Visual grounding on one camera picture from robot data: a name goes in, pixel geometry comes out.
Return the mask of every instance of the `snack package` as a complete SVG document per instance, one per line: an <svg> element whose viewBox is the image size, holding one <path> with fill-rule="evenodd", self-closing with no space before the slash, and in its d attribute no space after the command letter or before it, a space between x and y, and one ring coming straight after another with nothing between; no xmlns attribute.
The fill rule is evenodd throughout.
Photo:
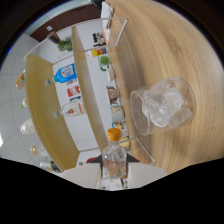
<svg viewBox="0 0 224 224"><path fill-rule="evenodd" d="M18 89L22 89L25 86L25 70L21 73L21 75L16 80L16 87Z"/></svg>
<svg viewBox="0 0 224 224"><path fill-rule="evenodd" d="M107 53L107 50L106 48L101 48L101 49L94 49L92 50L92 56L93 57L97 57L99 55L102 55L102 54L106 54Z"/></svg>

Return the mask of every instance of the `glass cup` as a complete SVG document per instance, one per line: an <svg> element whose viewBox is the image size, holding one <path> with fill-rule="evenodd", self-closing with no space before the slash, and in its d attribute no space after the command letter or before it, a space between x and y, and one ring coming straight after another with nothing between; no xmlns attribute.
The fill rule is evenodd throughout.
<svg viewBox="0 0 224 224"><path fill-rule="evenodd" d="M194 117L195 98L181 78L169 78L132 91L131 114L141 135L187 126Z"/></svg>

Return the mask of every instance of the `shelf item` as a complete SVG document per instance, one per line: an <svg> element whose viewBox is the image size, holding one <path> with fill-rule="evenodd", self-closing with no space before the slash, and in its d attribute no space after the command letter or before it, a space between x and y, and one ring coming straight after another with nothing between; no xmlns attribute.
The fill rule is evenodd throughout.
<svg viewBox="0 0 224 224"><path fill-rule="evenodd" d="M82 114L86 114L86 109L84 107L82 99L76 99L66 103L60 111L53 113L54 117L59 117L60 115L64 117L76 117Z"/></svg>
<svg viewBox="0 0 224 224"><path fill-rule="evenodd" d="M22 124L20 126L20 131L23 134L34 134L34 133L36 133L36 130L35 130L33 122L32 122L32 119L29 119L29 120L25 121L24 124Z"/></svg>
<svg viewBox="0 0 224 224"><path fill-rule="evenodd" d="M36 145L32 145L30 147L30 152L33 155L36 155L36 156L46 156L46 157L49 157L47 151L45 150L45 148L42 145L40 147L38 147Z"/></svg>
<svg viewBox="0 0 224 224"><path fill-rule="evenodd" d="M116 104L119 97L118 90L113 86L106 86L106 91L109 104L110 105Z"/></svg>
<svg viewBox="0 0 224 224"><path fill-rule="evenodd" d="M16 79L16 87L22 89L25 86L25 70Z"/></svg>
<svg viewBox="0 0 224 224"><path fill-rule="evenodd" d="M109 68L107 69L107 78L109 82L113 81L116 78L115 71L112 65L109 65Z"/></svg>
<svg viewBox="0 0 224 224"><path fill-rule="evenodd" d="M103 66L109 68L109 64L111 64L110 56L108 54L98 56L97 63L102 71L107 71L107 69L103 68Z"/></svg>
<svg viewBox="0 0 224 224"><path fill-rule="evenodd" d="M57 167L54 161L42 161L40 162L40 167L43 170L49 171L49 172L57 172L61 173L61 170Z"/></svg>
<svg viewBox="0 0 224 224"><path fill-rule="evenodd" d="M124 118L124 110L121 105L110 106L110 117L112 122L122 122Z"/></svg>

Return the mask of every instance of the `cup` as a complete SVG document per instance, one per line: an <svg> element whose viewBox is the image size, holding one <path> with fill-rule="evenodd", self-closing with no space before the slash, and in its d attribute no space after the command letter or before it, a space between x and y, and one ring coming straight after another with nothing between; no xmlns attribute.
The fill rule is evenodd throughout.
<svg viewBox="0 0 224 224"><path fill-rule="evenodd" d="M119 97L118 90L115 89L113 86L106 86L106 91L109 104L110 105L115 104Z"/></svg>
<svg viewBox="0 0 224 224"><path fill-rule="evenodd" d="M61 40L60 37L57 35L57 33L54 32L54 31L52 31L51 33L49 33L47 35L47 38L49 40L51 40L53 43L55 43L55 44L59 43L59 41Z"/></svg>
<svg viewBox="0 0 224 224"><path fill-rule="evenodd" d="M113 128L118 128L121 130L121 138L128 136L128 127L125 122L113 122L112 123Z"/></svg>
<svg viewBox="0 0 224 224"><path fill-rule="evenodd" d="M144 136L187 126L195 112L193 92L181 78L132 91L130 103L134 124Z"/></svg>
<svg viewBox="0 0 224 224"><path fill-rule="evenodd" d="M124 121L123 107L120 105L110 106L110 117L112 122Z"/></svg>
<svg viewBox="0 0 224 224"><path fill-rule="evenodd" d="M109 82L113 81L115 77L116 75L115 75L114 69L111 65L109 65L109 68L107 69L107 78Z"/></svg>

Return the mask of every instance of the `white wall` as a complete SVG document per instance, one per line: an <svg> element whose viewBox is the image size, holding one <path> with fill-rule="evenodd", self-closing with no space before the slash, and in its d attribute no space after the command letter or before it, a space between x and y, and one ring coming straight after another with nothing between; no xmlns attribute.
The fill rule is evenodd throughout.
<svg viewBox="0 0 224 224"><path fill-rule="evenodd" d="M0 70L0 134L3 145L0 155L9 159L39 167L46 157L37 157L30 152L31 145L40 145L37 134L24 135L20 126L30 118L28 108L20 108L25 97L25 88L16 88L16 79L25 69L23 57L38 41L27 34L21 35L9 51Z"/></svg>

